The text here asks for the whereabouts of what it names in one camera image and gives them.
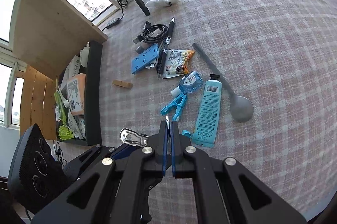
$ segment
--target gray spoon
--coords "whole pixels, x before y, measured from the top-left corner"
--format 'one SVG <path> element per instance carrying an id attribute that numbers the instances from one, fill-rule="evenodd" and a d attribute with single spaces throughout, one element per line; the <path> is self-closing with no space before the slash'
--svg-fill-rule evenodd
<path id="1" fill-rule="evenodd" d="M 222 86 L 225 87 L 230 95 L 230 113 L 232 117 L 238 122 L 246 122 L 250 120 L 254 113 L 254 107 L 251 101 L 248 98 L 237 95 L 233 91 L 233 89 L 230 87 L 218 68 L 209 59 L 209 57 L 206 55 L 203 49 L 199 47 L 198 44 L 193 43 L 193 47 L 199 53 L 201 58 L 207 63 L 208 67 L 213 71 L 213 73 L 220 76 L 219 81 L 222 83 Z"/>

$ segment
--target hand cream tube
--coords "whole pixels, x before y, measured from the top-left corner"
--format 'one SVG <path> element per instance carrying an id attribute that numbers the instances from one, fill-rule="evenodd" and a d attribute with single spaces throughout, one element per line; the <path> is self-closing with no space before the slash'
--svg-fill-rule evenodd
<path id="1" fill-rule="evenodd" d="M 212 148 L 219 123 L 222 84 L 219 75 L 211 74 L 210 78 L 205 84 L 192 143 Z"/>

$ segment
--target pen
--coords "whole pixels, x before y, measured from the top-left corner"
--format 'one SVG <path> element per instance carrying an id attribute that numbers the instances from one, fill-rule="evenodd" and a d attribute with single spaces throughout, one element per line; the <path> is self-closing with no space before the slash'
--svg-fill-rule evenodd
<path id="1" fill-rule="evenodd" d="M 161 78 L 161 75 L 164 73 L 166 56 L 167 56 L 168 48 L 170 46 L 170 41 L 171 41 L 171 37 L 172 37 L 172 33 L 173 33 L 173 28 L 174 28 L 174 17 L 171 19 L 170 24 L 168 26 L 167 37 L 166 37 L 166 39 L 164 41 L 164 48 L 163 48 L 163 51 L 161 53 L 161 57 L 159 59 L 158 69 L 157 69 L 158 78 Z"/>

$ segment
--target black speaker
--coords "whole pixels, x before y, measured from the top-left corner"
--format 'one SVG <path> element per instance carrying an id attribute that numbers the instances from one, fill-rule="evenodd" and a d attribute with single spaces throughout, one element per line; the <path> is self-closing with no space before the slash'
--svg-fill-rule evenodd
<path id="1" fill-rule="evenodd" d="M 37 124 L 20 138 L 7 184 L 12 196 L 34 214 L 68 187 L 62 167 L 53 158 Z"/>

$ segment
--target blue clothespin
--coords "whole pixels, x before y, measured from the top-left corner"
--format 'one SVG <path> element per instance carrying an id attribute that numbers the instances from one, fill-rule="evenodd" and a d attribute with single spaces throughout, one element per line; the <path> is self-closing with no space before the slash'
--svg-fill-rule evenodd
<path id="1" fill-rule="evenodd" d="M 179 121 L 181 113 L 183 112 L 183 108 L 186 104 L 186 101 L 187 96 L 184 94 L 180 94 L 174 100 L 172 100 L 170 104 L 161 109 L 160 114 L 164 116 L 174 108 L 176 109 L 176 114 L 173 116 L 172 121 Z"/>

